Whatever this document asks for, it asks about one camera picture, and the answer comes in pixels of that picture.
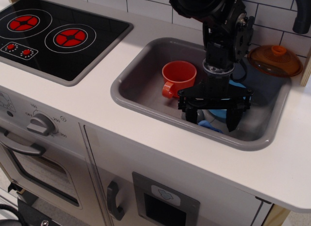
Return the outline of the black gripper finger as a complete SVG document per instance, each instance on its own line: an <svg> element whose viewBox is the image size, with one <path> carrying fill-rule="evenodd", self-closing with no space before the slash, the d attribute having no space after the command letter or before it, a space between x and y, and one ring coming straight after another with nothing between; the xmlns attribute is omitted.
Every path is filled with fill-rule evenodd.
<svg viewBox="0 0 311 226"><path fill-rule="evenodd" d="M234 131L243 116L243 109L228 109L226 111L226 126L229 132Z"/></svg>
<svg viewBox="0 0 311 226"><path fill-rule="evenodd" d="M198 113L197 109L193 107L188 107L186 108L186 121L191 122L191 123L197 123L197 118L198 118Z"/></svg>

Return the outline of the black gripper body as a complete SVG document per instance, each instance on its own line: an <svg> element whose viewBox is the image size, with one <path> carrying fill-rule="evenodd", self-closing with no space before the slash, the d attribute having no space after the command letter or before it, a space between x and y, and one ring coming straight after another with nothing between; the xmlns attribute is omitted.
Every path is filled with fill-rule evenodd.
<svg viewBox="0 0 311 226"><path fill-rule="evenodd" d="M230 77L208 76L200 83L178 91L178 109L225 109L227 113L244 113L250 108L254 91L230 84Z"/></svg>

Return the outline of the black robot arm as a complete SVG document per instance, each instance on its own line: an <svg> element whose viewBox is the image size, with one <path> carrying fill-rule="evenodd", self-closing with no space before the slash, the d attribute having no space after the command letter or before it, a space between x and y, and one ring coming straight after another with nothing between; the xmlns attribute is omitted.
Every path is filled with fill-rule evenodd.
<svg viewBox="0 0 311 226"><path fill-rule="evenodd" d="M247 78L243 57L253 36L254 17L248 17L241 0L169 0L181 16L203 24L206 51L203 69L207 77L199 84L181 89L178 108L186 120L197 123L199 109L225 109L228 130L235 130L250 108L253 90L231 85Z"/></svg>

